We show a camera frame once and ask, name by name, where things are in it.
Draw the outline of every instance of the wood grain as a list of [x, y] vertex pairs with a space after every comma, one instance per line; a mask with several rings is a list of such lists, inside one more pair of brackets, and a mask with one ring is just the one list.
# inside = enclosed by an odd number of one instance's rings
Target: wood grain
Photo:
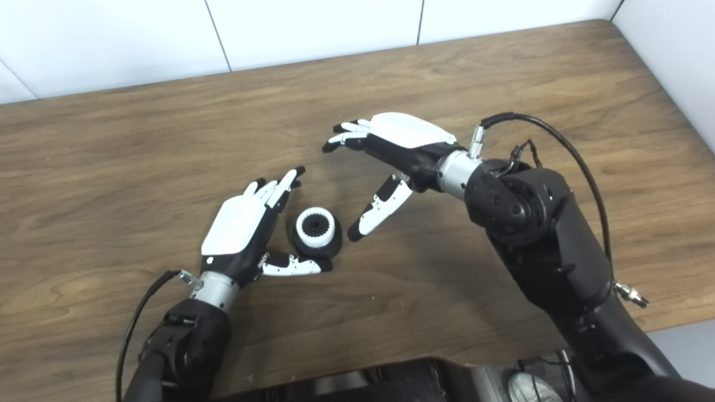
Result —
[[[392, 170], [346, 149], [322, 155], [334, 124], [401, 111], [466, 143], [479, 119], [507, 110], [562, 129], [590, 164], [616, 274], [653, 302], [629, 307], [643, 329], [715, 317], [713, 155], [617, 29], [590, 21], [0, 107], [1, 399], [112, 398], [139, 298], [163, 270], [197, 269], [218, 207], [254, 178], [307, 167], [274, 249], [289, 250], [285, 224], [309, 206], [349, 225]], [[495, 127], [485, 155], [527, 137], [596, 228], [576, 165], [537, 129]], [[563, 345], [445, 195], [413, 197], [335, 266], [242, 292], [216, 396], [420, 356], [473, 365]], [[170, 283], [155, 296], [130, 356], [187, 293]]]

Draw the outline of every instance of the small black and white object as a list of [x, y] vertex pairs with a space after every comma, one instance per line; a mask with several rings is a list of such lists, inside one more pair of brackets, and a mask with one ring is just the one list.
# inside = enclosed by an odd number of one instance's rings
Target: small black and white object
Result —
[[340, 222], [325, 208], [308, 208], [295, 221], [293, 243], [301, 255], [330, 260], [342, 247]]

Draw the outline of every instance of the cable connector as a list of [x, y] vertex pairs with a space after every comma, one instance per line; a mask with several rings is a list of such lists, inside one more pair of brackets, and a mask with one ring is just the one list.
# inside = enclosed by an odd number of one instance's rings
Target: cable connector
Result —
[[204, 287], [204, 281], [193, 276], [189, 271], [181, 270], [179, 279], [184, 281], [194, 292]]
[[469, 144], [468, 156], [470, 159], [479, 158], [479, 154], [482, 152], [482, 145], [484, 143], [484, 134], [486, 132], [487, 130], [481, 125], [478, 125], [474, 129], [474, 134], [472, 134], [472, 142]]
[[648, 299], [641, 296], [635, 288], [624, 285], [618, 281], [613, 283], [613, 288], [616, 289], [616, 292], [618, 292], [624, 300], [635, 303], [640, 308], [646, 308], [648, 307], [648, 304], [650, 304]]

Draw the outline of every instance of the white wall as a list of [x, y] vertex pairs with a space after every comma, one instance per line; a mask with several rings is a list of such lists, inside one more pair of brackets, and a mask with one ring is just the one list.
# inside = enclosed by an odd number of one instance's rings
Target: white wall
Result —
[[203, 0], [3, 0], [0, 60], [38, 97], [228, 71]]
[[621, 0], [425, 0], [420, 43], [611, 19]]
[[0, 0], [0, 103], [607, 19], [618, 1]]
[[613, 22], [715, 151], [715, 1], [625, 0]]
[[208, 0], [233, 70], [416, 44], [422, 0]]
[[0, 104], [36, 99], [9, 68], [0, 62]]

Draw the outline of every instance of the wire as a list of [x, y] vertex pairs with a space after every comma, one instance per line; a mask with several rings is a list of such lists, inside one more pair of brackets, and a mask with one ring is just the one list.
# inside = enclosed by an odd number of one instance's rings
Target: wire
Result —
[[493, 116], [482, 119], [480, 126], [484, 127], [484, 129], [488, 129], [494, 124], [507, 122], [510, 120], [522, 120], [524, 122], [529, 122], [531, 124], [541, 127], [542, 129], [547, 131], [552, 137], [556, 138], [556, 141], [558, 141], [558, 143], [561, 144], [561, 146], [563, 146], [564, 148], [566, 148], [568, 153], [571, 154], [572, 158], [578, 164], [578, 167], [581, 168], [581, 172], [586, 178], [588, 186], [591, 188], [591, 192], [593, 193], [593, 198], [596, 201], [596, 206], [598, 208], [598, 216], [601, 219], [601, 232], [603, 232], [603, 252], [606, 254], [608, 261], [613, 263], [611, 259], [611, 233], [608, 228], [608, 216], [606, 215], [606, 206], [603, 203], [603, 198], [601, 196], [601, 192], [598, 190], [596, 180], [593, 178], [593, 175], [591, 174], [588, 165], [578, 153], [576, 148], [557, 129], [553, 128], [551, 125], [544, 122], [542, 119], [538, 119], [534, 116], [529, 116], [528, 114], [519, 114], [514, 112], [495, 114]]
[[517, 360], [517, 363], [518, 363], [518, 365], [519, 365], [519, 371], [521, 371], [521, 372], [524, 373], [524, 374], [528, 374], [528, 375], [531, 376], [531, 384], [532, 384], [533, 387], [534, 387], [534, 393], [536, 394], [536, 399], [538, 400], [538, 402], [542, 402], [542, 400], [541, 400], [541, 395], [540, 395], [539, 392], [538, 392], [538, 388], [536, 388], [536, 377], [535, 377], [533, 374], [526, 372], [526, 368], [524, 367], [524, 362], [521, 361], [521, 359]]
[[536, 393], [536, 399], [538, 399], [538, 402], [541, 402], [541, 395], [538, 393], [538, 388], [536, 388], [536, 377], [533, 374], [529, 374], [531, 376], [531, 383], [534, 385], [534, 392]]
[[566, 366], [566, 371], [568, 372], [568, 381], [571, 387], [571, 402], [576, 402], [576, 379], [573, 377], [573, 367], [571, 367], [571, 362], [568, 361], [568, 355], [564, 349], [559, 351], [559, 355], [563, 359], [564, 365]]
[[132, 320], [129, 322], [129, 327], [127, 328], [127, 334], [124, 336], [124, 342], [122, 344], [122, 351], [119, 352], [119, 361], [117, 361], [117, 374], [114, 383], [114, 392], [117, 395], [117, 402], [122, 402], [122, 374], [124, 371], [124, 359], [127, 357], [127, 349], [129, 348], [129, 341], [132, 339], [132, 334], [134, 333], [134, 327], [137, 326], [137, 321], [139, 316], [144, 310], [144, 306], [147, 305], [149, 298], [152, 297], [157, 290], [159, 290], [166, 282], [169, 282], [171, 278], [179, 275], [180, 270], [169, 270], [158, 277], [157, 280], [149, 286], [144, 297], [139, 301], [137, 309], [134, 311]]

